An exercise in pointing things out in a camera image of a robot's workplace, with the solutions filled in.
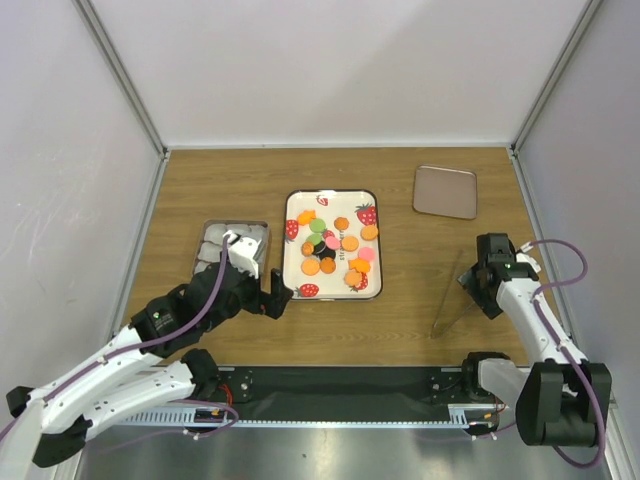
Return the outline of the pink sandwich cookie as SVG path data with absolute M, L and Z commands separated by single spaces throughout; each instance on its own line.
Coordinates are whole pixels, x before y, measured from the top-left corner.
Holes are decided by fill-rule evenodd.
M 338 250 L 341 247 L 341 242 L 334 236 L 329 236 L 324 239 L 325 245 L 331 250 Z

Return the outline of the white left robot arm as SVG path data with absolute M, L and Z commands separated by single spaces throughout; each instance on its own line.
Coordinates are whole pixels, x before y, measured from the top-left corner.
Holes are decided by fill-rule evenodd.
M 114 424 L 168 402 L 208 402 L 220 388 L 201 337 L 245 311 L 278 319 L 292 299 L 282 274 L 271 289 L 228 263 L 216 263 L 151 300 L 102 349 L 50 384 L 7 395 L 13 417 L 1 433 L 1 476 L 19 479 L 31 465 L 73 457 Z

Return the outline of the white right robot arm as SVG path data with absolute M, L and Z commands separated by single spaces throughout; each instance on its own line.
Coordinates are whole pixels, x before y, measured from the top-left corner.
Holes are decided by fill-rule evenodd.
M 462 366 L 461 392 L 474 402 L 491 395 L 513 409 L 529 446 L 602 448 L 612 377 L 605 364 L 588 360 L 554 315 L 529 254 L 535 245 L 515 247 L 505 233 L 477 236 L 477 261 L 458 282 L 487 318 L 511 320 L 529 370 L 502 353 L 472 352 Z

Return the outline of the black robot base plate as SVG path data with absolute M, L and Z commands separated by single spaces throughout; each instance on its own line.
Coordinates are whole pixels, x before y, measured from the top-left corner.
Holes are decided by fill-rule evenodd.
M 284 403 L 324 405 L 345 400 L 357 406 L 420 403 L 487 403 L 499 409 L 491 394 L 473 392 L 459 367 L 437 366 L 252 366 L 228 367 L 198 387 L 193 400 L 231 401 L 232 408 Z

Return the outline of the metal serving tongs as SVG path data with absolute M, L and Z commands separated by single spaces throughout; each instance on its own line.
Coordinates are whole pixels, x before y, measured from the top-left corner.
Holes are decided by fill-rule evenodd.
M 443 337 L 474 306 L 471 297 L 458 282 L 473 263 L 468 250 L 460 249 L 453 262 L 451 276 L 432 322 L 430 338 Z

